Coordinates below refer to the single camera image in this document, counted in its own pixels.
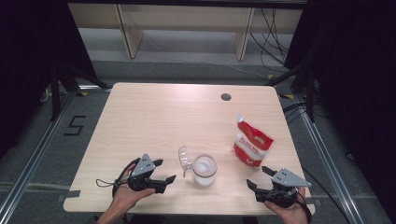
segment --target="cable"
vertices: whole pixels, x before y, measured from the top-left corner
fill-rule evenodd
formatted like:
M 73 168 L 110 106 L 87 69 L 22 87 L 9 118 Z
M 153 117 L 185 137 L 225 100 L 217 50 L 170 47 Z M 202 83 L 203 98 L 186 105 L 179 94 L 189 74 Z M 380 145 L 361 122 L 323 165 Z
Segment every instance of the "cable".
M 294 105 L 286 106 L 286 107 L 283 109 L 283 113 L 287 112 L 287 111 L 290 110 L 290 109 L 293 109 L 293 108 L 296 107 L 296 106 L 305 105 L 305 104 L 306 104 L 306 103 L 297 103 L 297 104 L 294 104 Z
M 272 54 L 270 51 L 268 51 L 267 49 L 265 49 L 254 37 L 254 35 L 252 33 L 250 33 L 250 36 L 253 38 L 253 40 L 256 42 L 257 45 L 259 45 L 259 47 L 264 50 L 267 54 L 269 54 L 273 59 L 275 59 L 277 62 L 279 62 L 280 64 L 284 64 L 281 60 L 279 60 L 274 54 Z
M 296 117 L 294 117 L 291 121 L 288 122 L 288 124 L 291 124 L 295 119 L 297 119 L 299 116 L 301 116 L 303 113 L 306 113 L 306 110 L 298 114 Z
M 266 43 L 268 43 L 271 47 L 273 47 L 274 49 L 279 49 L 278 47 L 274 46 L 273 44 L 271 44 L 271 42 L 268 41 L 268 38 L 270 37 L 270 34 L 267 34 L 267 37 L 264 36 L 264 34 L 262 34 L 262 38 L 264 38 L 265 42 L 264 42 L 264 46 Z
M 349 219 L 347 218 L 347 214 L 344 212 L 344 210 L 340 207 L 340 205 L 335 201 L 335 199 L 332 197 L 332 195 L 330 194 L 329 191 L 327 191 L 323 185 L 305 168 L 303 167 L 303 170 L 312 177 L 312 179 L 314 179 L 315 182 L 317 182 L 317 184 L 323 189 L 323 191 L 327 194 L 327 196 L 329 196 L 329 198 L 332 200 L 332 202 L 335 204 L 335 206 L 338 208 L 338 210 L 341 212 L 341 214 L 344 216 L 344 218 L 346 219 L 347 223 L 350 223 Z
M 298 111 L 299 109 L 300 109 L 300 107 L 297 108 L 297 109 L 295 109 L 295 110 L 293 110 L 293 112 L 291 112 L 290 114 L 288 114 L 287 117 L 285 117 L 285 120 L 288 120 L 288 118 L 290 118 L 290 116 L 291 116 L 292 114 L 294 114 L 296 111 Z
M 282 44 L 279 43 L 279 40 L 278 40 L 278 38 L 277 38 L 277 32 L 276 32 L 275 35 L 274 35 L 274 33 L 272 32 L 272 27 L 273 27 L 273 25 L 275 26 L 275 31 L 276 31 L 275 14 L 276 14 L 276 9 L 273 8 L 273 21 L 272 21 L 271 26 L 270 26 L 270 24 L 269 24 L 267 18 L 265 17 L 264 11 L 263 11 L 263 9 L 262 9 L 262 16 L 264 17 L 265 22 L 267 23 L 268 30 L 269 30 L 269 34 L 271 34 L 271 36 L 273 37 L 273 39 L 274 39 L 275 42 L 277 43 L 278 48 L 275 47 L 275 46 L 273 46 L 273 45 L 271 45 L 271 46 L 273 46 L 273 47 L 276 48 L 276 49 L 280 49 L 280 50 L 282 50 L 282 48 L 283 48 L 282 51 L 287 52 L 287 51 L 288 51 L 288 48 L 284 47 Z
M 266 69 L 271 70 L 271 71 L 280 72 L 280 73 L 286 73 L 286 72 L 282 72 L 282 71 L 279 71 L 279 70 L 276 70 L 276 69 L 272 69 L 272 68 L 267 67 L 267 66 L 264 64 L 263 61 L 262 61 L 262 66 L 264 66 Z
M 103 181 L 101 179 L 96 179 L 96 185 L 100 188 L 107 188 L 107 187 L 113 186 L 114 183 L 109 183 L 109 182 Z
M 210 62 L 205 62 L 205 61 L 196 61 L 196 62 L 193 62 L 193 61 L 187 61 L 187 60 L 183 60 L 183 59 L 171 58 L 171 57 L 168 57 L 168 56 L 164 55 L 164 54 L 163 54 L 163 50 L 162 50 L 160 47 L 158 47 L 157 45 L 155 45 L 155 44 L 150 40 L 150 38 L 146 37 L 146 39 L 148 40 L 148 42 L 149 42 L 155 49 L 157 49 L 157 50 L 160 51 L 160 53 L 163 55 L 163 57 L 165 57 L 165 58 L 167 58 L 167 59 L 170 59 L 170 60 L 172 60 L 172 61 L 184 62 L 184 63 L 208 63 L 208 64 L 213 64 L 213 65 L 216 65 L 216 66 L 229 67 L 229 68 L 232 68 L 232 69 L 234 69 L 234 70 L 236 70 L 236 71 L 239 71 L 239 72 L 248 73 L 248 74 L 256 75 L 256 76 L 259 76 L 259 77 L 263 77 L 263 78 L 265 78 L 265 79 L 269 79 L 268 77 L 266 77 L 266 76 L 264 76 L 264 75 L 261 75 L 261 74 L 259 74 L 259 73 L 254 73 L 254 72 L 245 71 L 245 70 L 242 70 L 242 69 L 239 69 L 239 68 L 236 68 L 236 67 L 227 65 L 227 64 L 210 63 Z
M 294 199 L 294 201 L 295 201 L 297 204 L 299 204 L 299 205 L 304 209 L 305 214 L 306 214 L 306 219 L 308 220 L 308 223 L 311 223 L 311 220 L 312 220 L 312 213 L 311 213 L 311 211 L 309 210 L 308 206 L 306 205 L 305 198 L 304 198 L 303 195 L 302 195 L 301 193 L 299 193 L 298 191 L 297 191 L 297 194 L 300 195 L 300 197 L 303 199 L 303 202 L 301 203 L 301 202 L 298 201 L 297 199 Z

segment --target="aluminum rail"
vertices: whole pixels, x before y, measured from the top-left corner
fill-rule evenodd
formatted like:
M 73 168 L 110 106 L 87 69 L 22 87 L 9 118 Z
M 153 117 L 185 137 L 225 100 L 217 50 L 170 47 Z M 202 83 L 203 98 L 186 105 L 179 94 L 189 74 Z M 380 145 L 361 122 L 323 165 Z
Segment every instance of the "aluminum rail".
M 297 103 L 304 102 L 300 95 L 297 94 L 295 95 L 295 97 Z M 361 213 L 359 212 L 355 201 L 353 200 L 352 196 L 349 193 L 349 190 L 347 189 L 345 181 L 343 180 L 335 166 L 332 155 L 330 155 L 329 150 L 326 148 L 326 145 L 324 144 L 319 134 L 317 126 L 315 125 L 315 123 L 311 122 L 310 118 L 306 115 L 306 113 L 304 113 L 304 110 L 302 108 L 300 108 L 300 110 L 306 129 L 308 130 L 309 134 L 312 137 L 312 140 L 314 141 L 318 154 L 323 162 L 323 165 L 327 171 L 327 174 L 329 175 L 330 180 L 332 181 L 332 186 L 334 187 L 335 192 L 337 193 L 341 201 L 341 205 L 343 205 L 344 210 L 346 211 L 346 216 L 348 217 L 350 223 L 364 223 L 361 217 Z
M 64 117 L 65 109 L 72 102 L 74 95 L 75 95 L 74 92 L 69 92 L 66 94 L 64 101 L 61 105 L 61 113 L 54 121 L 52 121 L 49 124 L 47 130 L 45 131 L 43 137 L 41 138 L 40 142 L 35 148 L 35 151 L 33 152 L 29 161 L 25 165 L 18 180 L 14 183 L 8 196 L 2 202 L 0 206 L 0 223 L 7 224 L 9 219 L 11 218 L 11 215 L 14 212 L 15 208 L 17 207 L 24 191 L 26 190 L 27 185 L 32 179 L 35 170 L 37 169 L 39 163 L 44 157 L 44 154 L 46 153 L 47 148 L 50 145 L 50 142 L 55 134 L 56 129 L 58 128 L 58 125 L 60 124 L 60 122 Z

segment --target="wooden table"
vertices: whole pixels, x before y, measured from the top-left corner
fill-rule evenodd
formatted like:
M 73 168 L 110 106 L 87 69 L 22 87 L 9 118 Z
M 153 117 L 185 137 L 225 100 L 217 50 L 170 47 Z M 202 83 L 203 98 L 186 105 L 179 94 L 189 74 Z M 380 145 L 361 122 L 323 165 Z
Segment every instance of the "wooden table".
M 223 93 L 232 99 L 221 99 Z M 304 177 L 282 108 L 272 87 L 192 84 L 118 83 L 114 86 L 67 198 L 69 212 L 104 212 L 111 203 L 111 187 L 99 188 L 97 178 L 113 182 L 132 160 L 148 153 L 163 159 L 151 176 L 165 180 L 177 175 L 164 194 L 154 194 L 130 212 L 137 214 L 238 215 L 273 214 L 257 203 L 247 187 L 250 179 L 270 189 L 270 176 L 242 163 L 233 152 L 236 116 L 265 131 L 275 143 L 263 160 L 273 170 L 285 167 Z M 189 155 L 212 155 L 218 164 L 215 182 L 199 188 L 192 173 L 183 178 L 177 150 Z M 309 205 L 312 213 L 313 204 Z

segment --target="clear plastic cup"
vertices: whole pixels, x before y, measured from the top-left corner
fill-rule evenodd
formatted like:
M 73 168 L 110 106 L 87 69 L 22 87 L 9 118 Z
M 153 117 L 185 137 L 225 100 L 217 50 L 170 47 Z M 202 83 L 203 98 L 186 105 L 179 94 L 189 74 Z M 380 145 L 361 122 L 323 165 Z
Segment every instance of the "clear plastic cup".
M 193 179 L 196 184 L 202 187 L 211 185 L 216 178 L 216 171 L 218 166 L 216 165 L 215 159 L 208 155 L 199 155 L 194 162 L 191 162 L 187 156 L 187 148 L 180 147 L 178 149 L 178 156 L 180 159 L 181 167 L 183 168 L 183 176 L 186 177 L 186 173 L 192 170 L 194 175 Z

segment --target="forearm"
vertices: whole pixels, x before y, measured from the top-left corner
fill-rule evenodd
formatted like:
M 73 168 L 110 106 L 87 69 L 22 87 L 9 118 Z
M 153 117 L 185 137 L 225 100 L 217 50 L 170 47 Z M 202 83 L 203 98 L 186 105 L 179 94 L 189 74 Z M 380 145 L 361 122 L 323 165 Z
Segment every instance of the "forearm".
M 116 208 L 113 204 L 101 215 L 97 224 L 114 224 L 122 218 L 124 213 L 121 209 Z
M 284 224 L 308 224 L 306 218 L 282 217 L 281 219 Z

